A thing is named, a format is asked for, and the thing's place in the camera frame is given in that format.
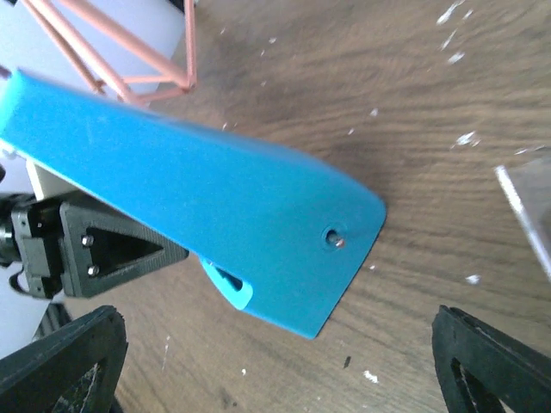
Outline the clear plastic metronome cover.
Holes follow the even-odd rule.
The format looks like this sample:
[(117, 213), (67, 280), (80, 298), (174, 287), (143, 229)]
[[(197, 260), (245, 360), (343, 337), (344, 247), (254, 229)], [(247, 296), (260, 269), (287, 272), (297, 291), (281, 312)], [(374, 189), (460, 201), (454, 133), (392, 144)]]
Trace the clear plastic metronome cover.
[(550, 280), (550, 156), (539, 157), (516, 168), (499, 165), (494, 172)]

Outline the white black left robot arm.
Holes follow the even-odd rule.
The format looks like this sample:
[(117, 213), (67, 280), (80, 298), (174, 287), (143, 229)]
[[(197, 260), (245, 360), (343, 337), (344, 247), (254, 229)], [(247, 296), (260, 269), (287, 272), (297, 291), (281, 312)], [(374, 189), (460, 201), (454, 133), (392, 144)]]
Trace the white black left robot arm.
[(37, 200), (1, 196), (1, 265), (22, 265), (27, 285), (17, 292), (37, 299), (58, 293), (91, 298), (185, 260), (188, 250), (127, 215), (76, 190)]

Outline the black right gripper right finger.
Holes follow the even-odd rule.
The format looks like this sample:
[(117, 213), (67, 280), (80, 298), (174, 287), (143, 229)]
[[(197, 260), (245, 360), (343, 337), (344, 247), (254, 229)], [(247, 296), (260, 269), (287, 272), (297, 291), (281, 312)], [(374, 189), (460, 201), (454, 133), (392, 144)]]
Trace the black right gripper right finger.
[(432, 322), (436, 376), (449, 412), (549, 412), (550, 358), (456, 307)]

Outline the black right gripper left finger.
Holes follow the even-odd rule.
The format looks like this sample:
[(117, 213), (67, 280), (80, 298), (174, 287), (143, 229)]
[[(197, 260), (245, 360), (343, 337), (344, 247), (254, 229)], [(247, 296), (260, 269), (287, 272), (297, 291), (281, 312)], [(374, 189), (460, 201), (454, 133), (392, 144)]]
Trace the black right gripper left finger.
[(2, 412), (122, 412), (123, 316), (96, 308), (1, 359)]

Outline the blue metronome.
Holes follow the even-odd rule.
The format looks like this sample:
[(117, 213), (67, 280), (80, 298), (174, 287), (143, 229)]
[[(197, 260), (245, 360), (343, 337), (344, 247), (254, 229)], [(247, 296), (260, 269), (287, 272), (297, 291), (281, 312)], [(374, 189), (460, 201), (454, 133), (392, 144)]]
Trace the blue metronome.
[(13, 71), (1, 139), (198, 255), (236, 309), (308, 339), (371, 251), (382, 199), (330, 165)]

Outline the pink music stand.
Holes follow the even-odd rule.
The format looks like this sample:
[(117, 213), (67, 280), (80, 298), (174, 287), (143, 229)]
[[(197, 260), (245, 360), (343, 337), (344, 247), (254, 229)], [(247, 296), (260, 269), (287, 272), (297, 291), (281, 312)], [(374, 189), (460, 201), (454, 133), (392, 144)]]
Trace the pink music stand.
[(127, 62), (147, 64), (156, 71), (154, 74), (121, 75), (53, 2), (25, 1), (25, 8), (68, 58), (93, 93), (105, 95), (104, 89), (109, 87), (119, 101), (144, 106), (183, 95), (196, 86), (195, 1), (184, 0), (181, 7), (185, 17), (185, 69), (174, 64), (93, 3), (63, 1), (61, 4), (115, 43), (119, 54)]

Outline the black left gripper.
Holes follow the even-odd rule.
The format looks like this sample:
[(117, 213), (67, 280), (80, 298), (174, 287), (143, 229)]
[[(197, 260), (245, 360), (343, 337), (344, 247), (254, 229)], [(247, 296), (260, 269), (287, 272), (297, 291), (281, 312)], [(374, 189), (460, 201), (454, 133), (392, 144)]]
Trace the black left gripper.
[(189, 256), (97, 200), (25, 202), (10, 217), (28, 291), (36, 298), (52, 299), (62, 284), (67, 296), (91, 298)]

